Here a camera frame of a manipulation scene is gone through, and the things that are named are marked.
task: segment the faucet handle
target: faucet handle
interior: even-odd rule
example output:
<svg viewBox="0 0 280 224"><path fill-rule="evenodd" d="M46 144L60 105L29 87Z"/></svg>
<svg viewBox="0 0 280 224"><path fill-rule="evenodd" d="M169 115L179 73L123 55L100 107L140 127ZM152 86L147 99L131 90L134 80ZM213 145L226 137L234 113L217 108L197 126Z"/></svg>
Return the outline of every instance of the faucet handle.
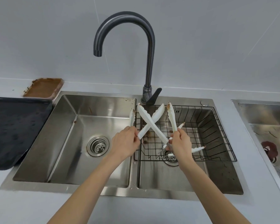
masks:
<svg viewBox="0 0 280 224"><path fill-rule="evenodd" d="M144 93L141 101L146 105L154 105L161 91L162 88L157 88L153 95L151 92Z"/></svg>

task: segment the sink drain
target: sink drain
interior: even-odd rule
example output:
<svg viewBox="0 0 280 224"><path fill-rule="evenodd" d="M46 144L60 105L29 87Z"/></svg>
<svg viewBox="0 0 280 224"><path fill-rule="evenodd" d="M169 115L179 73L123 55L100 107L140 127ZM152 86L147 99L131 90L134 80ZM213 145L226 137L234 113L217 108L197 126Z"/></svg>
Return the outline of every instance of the sink drain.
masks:
<svg viewBox="0 0 280 224"><path fill-rule="evenodd" d="M96 136L87 144L87 152L91 156L101 156L108 151L109 141L104 136Z"/></svg>
<svg viewBox="0 0 280 224"><path fill-rule="evenodd" d="M178 166L178 161L177 159L175 158L175 156L171 156L171 157L167 157L166 155L168 155L169 153L172 153L171 151L166 151L164 156L162 157L162 159L164 160L164 162L169 165L169 166L172 166L172 167L176 167Z"/></svg>

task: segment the hand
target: hand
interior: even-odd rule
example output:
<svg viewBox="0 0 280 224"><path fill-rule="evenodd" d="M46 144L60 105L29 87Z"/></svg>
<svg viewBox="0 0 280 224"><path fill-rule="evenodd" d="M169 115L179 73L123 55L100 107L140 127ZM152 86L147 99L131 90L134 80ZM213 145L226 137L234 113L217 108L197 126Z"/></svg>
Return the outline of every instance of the hand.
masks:
<svg viewBox="0 0 280 224"><path fill-rule="evenodd" d="M172 144L173 154L177 158L179 164L183 165L184 163L194 161L192 157L192 143L187 133L177 128L177 131L175 131L171 137L172 140L170 140L169 143Z"/></svg>
<svg viewBox="0 0 280 224"><path fill-rule="evenodd" d="M112 138L112 148L109 155L114 156L120 163L133 155L140 145L137 135L138 130L134 126L127 126L119 133L116 133Z"/></svg>

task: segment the wire basket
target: wire basket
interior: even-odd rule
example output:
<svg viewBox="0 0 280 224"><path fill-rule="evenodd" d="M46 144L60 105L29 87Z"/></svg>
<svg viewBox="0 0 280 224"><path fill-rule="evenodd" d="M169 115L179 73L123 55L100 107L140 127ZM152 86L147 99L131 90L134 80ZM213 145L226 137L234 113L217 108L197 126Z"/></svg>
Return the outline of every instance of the wire basket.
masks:
<svg viewBox="0 0 280 224"><path fill-rule="evenodd" d="M144 105L143 107L152 115L159 108L159 105ZM182 129L191 138L192 148L205 146L205 149L192 153L195 161L237 161L213 107L173 105L173 108L176 125L179 126L185 122ZM145 124L146 123L137 112L136 128L140 130ZM173 131L166 111L159 121L156 122L156 125L166 137L170 137ZM134 153L134 160L166 161L168 158L165 155L168 154L168 151L163 150L163 146L164 144L161 139L150 129L142 138L138 152Z"/></svg>

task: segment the gray wall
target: gray wall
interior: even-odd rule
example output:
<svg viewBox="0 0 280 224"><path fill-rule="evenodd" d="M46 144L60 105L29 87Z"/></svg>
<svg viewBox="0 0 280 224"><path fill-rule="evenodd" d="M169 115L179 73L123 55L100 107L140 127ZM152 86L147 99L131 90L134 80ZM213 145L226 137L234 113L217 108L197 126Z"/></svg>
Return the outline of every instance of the gray wall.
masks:
<svg viewBox="0 0 280 224"><path fill-rule="evenodd" d="M138 26L93 56L98 21L119 11L154 29L153 85L280 92L280 0L0 0L0 77L144 84Z"/></svg>

